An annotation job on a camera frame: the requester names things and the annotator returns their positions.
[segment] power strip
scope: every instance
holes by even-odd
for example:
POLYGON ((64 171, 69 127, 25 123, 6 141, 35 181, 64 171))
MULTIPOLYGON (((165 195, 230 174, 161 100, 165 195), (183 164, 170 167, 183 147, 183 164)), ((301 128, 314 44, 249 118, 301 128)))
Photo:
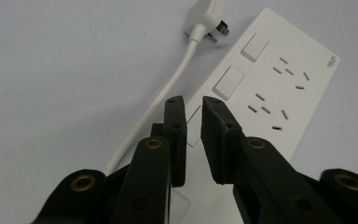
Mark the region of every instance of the power strip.
POLYGON ((200 140, 207 95, 225 101, 245 135, 269 140, 290 160, 338 62, 335 53, 263 9, 188 103, 188 144, 200 140))
POLYGON ((216 185, 209 170, 200 141, 202 96, 225 101, 245 135, 269 140, 290 160, 338 62, 332 51, 263 9, 186 106, 186 183, 178 189, 182 199, 172 199, 184 208, 171 210, 183 219, 172 223, 242 223, 232 186, 216 185))

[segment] white table surface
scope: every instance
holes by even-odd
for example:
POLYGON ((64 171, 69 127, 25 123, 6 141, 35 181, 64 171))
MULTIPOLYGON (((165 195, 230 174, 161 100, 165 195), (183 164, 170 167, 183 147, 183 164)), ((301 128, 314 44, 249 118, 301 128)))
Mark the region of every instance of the white table surface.
MULTIPOLYGON (((194 3, 0 0, 0 224, 30 223, 67 175, 104 168, 181 61, 194 3)), ((341 58, 291 163, 358 174, 358 1, 227 1, 229 36, 202 42, 171 96, 188 101, 263 7, 341 58)))

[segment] white cable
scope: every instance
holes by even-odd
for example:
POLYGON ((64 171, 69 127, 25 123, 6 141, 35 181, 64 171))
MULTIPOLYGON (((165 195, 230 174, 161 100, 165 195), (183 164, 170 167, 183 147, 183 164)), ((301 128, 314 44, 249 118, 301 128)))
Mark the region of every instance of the white cable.
POLYGON ((176 68, 175 72, 172 74, 170 80, 165 84, 164 88, 158 93, 158 96, 155 98, 153 103, 147 108, 147 110, 144 112, 144 114, 141 116, 141 118, 138 120, 138 122, 135 124, 135 126, 131 129, 130 133, 127 135, 127 137, 124 139, 124 141, 120 144, 118 149, 116 150, 115 154, 110 158, 109 162, 106 164, 104 168, 105 175, 112 174, 120 160, 123 158, 126 151, 129 149, 129 147, 132 145, 134 140, 139 135, 139 132, 143 129, 147 121, 150 119, 150 117, 154 114, 154 112, 158 109, 159 105, 165 100, 165 98, 168 96, 170 91, 175 86, 176 82, 179 80, 183 72, 188 66, 188 63, 190 62, 191 58, 193 57, 197 46, 200 43, 200 40, 203 37, 202 35, 200 38, 194 39, 190 38, 190 41, 188 42, 187 51, 185 54, 185 57, 183 58, 182 62, 179 64, 179 66, 176 68))

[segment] white plug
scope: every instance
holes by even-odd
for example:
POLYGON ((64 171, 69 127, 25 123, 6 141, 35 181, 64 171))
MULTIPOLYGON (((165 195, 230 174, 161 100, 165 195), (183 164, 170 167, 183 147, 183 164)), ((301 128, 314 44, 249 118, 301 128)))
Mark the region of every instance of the white plug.
POLYGON ((226 0, 199 0, 189 11, 185 21, 184 30, 190 35, 189 40, 200 43, 208 35, 213 42, 217 42, 216 37, 211 34, 213 29, 224 36, 228 35, 228 26, 222 21, 225 5, 226 0))

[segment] white switch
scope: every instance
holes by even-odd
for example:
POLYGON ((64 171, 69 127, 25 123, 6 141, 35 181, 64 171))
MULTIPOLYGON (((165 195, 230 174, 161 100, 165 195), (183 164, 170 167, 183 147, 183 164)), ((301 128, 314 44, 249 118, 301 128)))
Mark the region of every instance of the white switch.
POLYGON ((227 101, 232 93, 240 85, 245 75, 237 68, 230 66, 225 74, 220 78, 219 82, 214 86, 213 92, 227 101))
POLYGON ((248 44, 241 51, 241 55, 254 63, 269 41, 260 33, 255 33, 248 44))

